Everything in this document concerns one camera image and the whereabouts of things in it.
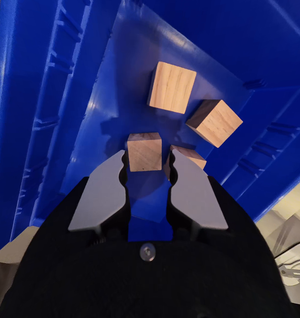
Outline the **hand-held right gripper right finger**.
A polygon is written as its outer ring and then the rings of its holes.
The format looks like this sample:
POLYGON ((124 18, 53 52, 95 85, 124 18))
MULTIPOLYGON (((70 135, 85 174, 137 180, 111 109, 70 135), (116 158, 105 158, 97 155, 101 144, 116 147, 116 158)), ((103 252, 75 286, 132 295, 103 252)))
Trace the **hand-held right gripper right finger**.
POLYGON ((207 174, 174 149, 169 154, 166 218, 172 240, 202 241, 205 230, 227 231, 228 224, 207 174))

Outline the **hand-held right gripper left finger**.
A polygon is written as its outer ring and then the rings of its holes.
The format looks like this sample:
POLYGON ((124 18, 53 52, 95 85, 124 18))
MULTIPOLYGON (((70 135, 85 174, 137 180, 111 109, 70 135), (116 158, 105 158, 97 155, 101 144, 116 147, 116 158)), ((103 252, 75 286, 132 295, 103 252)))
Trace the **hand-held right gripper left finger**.
POLYGON ((68 230, 93 230, 98 237, 128 237, 131 205, 126 183, 128 155, 120 150, 90 175, 68 230))

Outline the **wooden cube with blue stripe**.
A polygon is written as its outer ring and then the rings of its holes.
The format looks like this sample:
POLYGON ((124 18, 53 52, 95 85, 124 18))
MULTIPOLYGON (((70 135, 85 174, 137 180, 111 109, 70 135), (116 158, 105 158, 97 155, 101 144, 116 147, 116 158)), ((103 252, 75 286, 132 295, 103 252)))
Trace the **wooden cube with blue stripe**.
POLYGON ((159 61, 152 72, 147 105, 184 114, 197 72, 159 61))
POLYGON ((186 125, 214 147, 219 148, 243 123, 223 101, 205 99, 186 125))
POLYGON ((127 146, 131 172, 162 169, 162 140, 159 133, 131 133, 127 146))
MULTIPOLYGON (((207 161, 202 156, 200 156, 195 150, 183 148, 183 147, 176 146, 176 145, 171 145, 170 150, 171 151, 177 150, 178 152, 180 152, 181 154, 186 156, 188 159, 193 161, 202 170, 204 169, 204 167, 206 165, 207 161)), ((163 169, 164 169, 164 172, 165 172, 167 179, 169 180, 169 177, 170 177, 169 155, 168 155, 166 163, 163 165, 163 169)))

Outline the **blue plastic bin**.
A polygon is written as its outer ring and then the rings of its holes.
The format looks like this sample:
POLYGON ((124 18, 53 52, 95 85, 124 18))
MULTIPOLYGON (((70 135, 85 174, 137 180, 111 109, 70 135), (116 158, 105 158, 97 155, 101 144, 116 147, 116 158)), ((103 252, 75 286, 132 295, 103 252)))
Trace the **blue plastic bin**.
POLYGON ((300 1, 0 1, 0 250, 144 132, 258 221, 300 182, 300 1), (147 105, 159 61, 197 72, 184 114, 147 105), (212 99, 219 148, 186 125, 212 99))

